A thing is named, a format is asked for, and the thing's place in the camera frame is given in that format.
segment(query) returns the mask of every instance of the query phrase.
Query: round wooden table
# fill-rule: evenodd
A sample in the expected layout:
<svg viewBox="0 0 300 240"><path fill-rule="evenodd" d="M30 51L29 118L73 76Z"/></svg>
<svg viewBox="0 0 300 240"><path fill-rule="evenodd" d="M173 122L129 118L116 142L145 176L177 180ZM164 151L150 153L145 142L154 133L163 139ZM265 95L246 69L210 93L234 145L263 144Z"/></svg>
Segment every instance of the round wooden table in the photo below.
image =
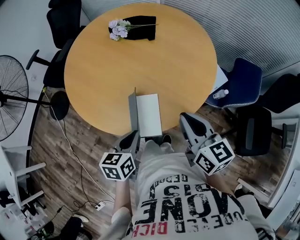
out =
<svg viewBox="0 0 300 240"><path fill-rule="evenodd" d="M155 40L109 38L108 22L156 16ZM158 94L162 130L196 112L213 88L217 58L210 37L189 15L170 6L136 3L108 11L77 37L65 65L65 86L77 113L115 135L131 131L128 96Z"/></svg>

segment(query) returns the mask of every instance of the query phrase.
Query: plastic bottle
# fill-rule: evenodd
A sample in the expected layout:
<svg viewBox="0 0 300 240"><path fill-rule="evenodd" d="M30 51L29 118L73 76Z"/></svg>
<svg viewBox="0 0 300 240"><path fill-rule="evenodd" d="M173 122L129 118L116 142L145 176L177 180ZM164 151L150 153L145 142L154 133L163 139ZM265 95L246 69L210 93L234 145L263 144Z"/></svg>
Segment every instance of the plastic bottle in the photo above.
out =
<svg viewBox="0 0 300 240"><path fill-rule="evenodd" d="M220 99L220 98L225 97L228 93L229 93L229 91L227 89L225 89L225 90L222 89L222 90L216 92L214 95L212 95L212 97L214 99Z"/></svg>

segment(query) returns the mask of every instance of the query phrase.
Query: white paper sheet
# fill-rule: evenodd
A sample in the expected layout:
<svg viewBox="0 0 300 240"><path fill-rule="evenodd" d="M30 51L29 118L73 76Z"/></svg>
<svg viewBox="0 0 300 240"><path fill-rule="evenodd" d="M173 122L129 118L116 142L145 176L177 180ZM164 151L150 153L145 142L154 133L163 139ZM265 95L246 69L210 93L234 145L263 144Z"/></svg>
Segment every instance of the white paper sheet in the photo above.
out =
<svg viewBox="0 0 300 240"><path fill-rule="evenodd" d="M213 89L210 93L217 90L219 87L221 87L227 81L228 81L228 79L227 79L226 75L224 74L224 72L222 71L222 69L218 65L217 66L217 76L216 76L216 80L215 80L215 85L214 85L214 87L213 87Z"/></svg>
<svg viewBox="0 0 300 240"><path fill-rule="evenodd" d="M141 137L162 135L157 94L136 97Z"/></svg>

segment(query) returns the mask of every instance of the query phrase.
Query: electric fan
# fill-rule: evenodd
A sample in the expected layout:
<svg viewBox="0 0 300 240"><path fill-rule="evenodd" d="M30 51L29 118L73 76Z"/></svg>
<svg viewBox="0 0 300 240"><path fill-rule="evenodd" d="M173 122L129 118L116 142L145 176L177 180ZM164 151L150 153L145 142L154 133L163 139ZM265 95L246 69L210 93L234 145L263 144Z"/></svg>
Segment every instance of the electric fan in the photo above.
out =
<svg viewBox="0 0 300 240"><path fill-rule="evenodd" d="M51 106L50 114L58 120L63 119L69 109L69 99L63 91L56 92L50 102L29 99L28 81L21 63L11 56L0 56L0 141L19 126L27 103Z"/></svg>

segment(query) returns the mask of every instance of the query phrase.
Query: red lettering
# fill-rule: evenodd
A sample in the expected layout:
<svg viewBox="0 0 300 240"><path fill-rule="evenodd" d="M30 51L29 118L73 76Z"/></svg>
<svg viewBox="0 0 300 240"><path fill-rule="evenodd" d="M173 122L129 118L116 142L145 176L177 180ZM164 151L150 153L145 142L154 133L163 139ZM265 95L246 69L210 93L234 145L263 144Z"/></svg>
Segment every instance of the red lettering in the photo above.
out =
<svg viewBox="0 0 300 240"><path fill-rule="evenodd" d="M146 227L146 232L145 233L141 232L140 235L142 235L142 236L148 235L149 229L150 229L150 224L144 224L141 227Z"/></svg>
<svg viewBox="0 0 300 240"><path fill-rule="evenodd" d="M156 227L156 223L154 223L152 225L152 228L151 228L151 235L154 235L155 234L155 227Z"/></svg>
<svg viewBox="0 0 300 240"><path fill-rule="evenodd" d="M132 238L135 238L137 236L137 232L139 231L140 226L139 225L135 225L135 228L133 229L132 232Z"/></svg>
<svg viewBox="0 0 300 240"><path fill-rule="evenodd" d="M158 223L157 233L158 234L167 234L167 226L168 226L168 222Z"/></svg>

